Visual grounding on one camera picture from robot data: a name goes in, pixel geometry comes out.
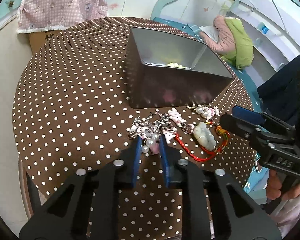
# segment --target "table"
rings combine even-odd
[[[127,131],[135,117],[169,110],[129,107],[123,62],[132,26],[192,38],[151,20],[108,17],[55,35],[25,68],[13,102],[13,129],[23,166],[46,197],[77,169],[100,169],[115,160],[130,144]],[[252,109],[238,77],[210,105],[218,106],[222,114],[234,105]],[[185,107],[177,109],[188,123],[203,121]],[[182,137],[197,156],[206,155],[190,135]],[[187,158],[176,142],[173,145]],[[210,171],[224,168],[244,186],[255,151],[233,135],[229,147],[197,164]],[[182,192],[166,189],[161,173],[158,155],[142,155],[136,189],[119,191],[119,239],[164,239],[181,233]]]

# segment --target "open box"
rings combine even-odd
[[[202,42],[138,27],[130,31],[125,72],[129,104],[135,109],[208,104],[233,80]]]

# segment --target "person's hand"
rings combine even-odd
[[[280,182],[277,172],[269,170],[268,185],[266,187],[266,196],[271,200],[275,200],[281,196],[282,183]],[[293,186],[288,192],[283,194],[282,200],[294,199],[300,195],[300,183]]]

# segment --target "screw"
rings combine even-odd
[[[272,148],[272,149],[275,148],[275,145],[274,145],[273,143],[268,143],[268,146],[269,146],[270,148]]]
[[[188,163],[189,162],[187,160],[185,160],[185,159],[178,160],[178,164],[181,165],[181,166],[187,166]]]
[[[225,172],[223,169],[216,169],[216,170],[214,171],[214,173],[215,173],[216,175],[218,175],[218,176],[223,176],[223,175],[226,174],[226,172]]]
[[[86,173],[87,173],[87,171],[85,169],[78,169],[75,172],[75,174],[77,174],[78,176],[85,175]]]
[[[122,166],[124,164],[123,160],[114,160],[113,165],[114,166]]]

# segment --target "red cord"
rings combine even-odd
[[[199,158],[199,157],[195,156],[194,154],[192,154],[192,153],[189,151],[189,149],[184,145],[183,141],[180,140],[179,134],[178,134],[178,133],[176,133],[176,136],[175,136],[174,139],[180,144],[180,146],[186,151],[186,153],[187,153],[191,158],[193,158],[195,161],[197,161],[197,162],[203,163],[203,162],[206,162],[206,161],[208,161],[208,160],[211,160],[213,157],[216,156],[216,153],[215,153],[215,152],[207,151],[203,146],[200,146],[202,150],[204,150],[207,154],[209,154],[209,155],[211,155],[211,156],[208,157],[208,158],[205,158],[205,159]]]

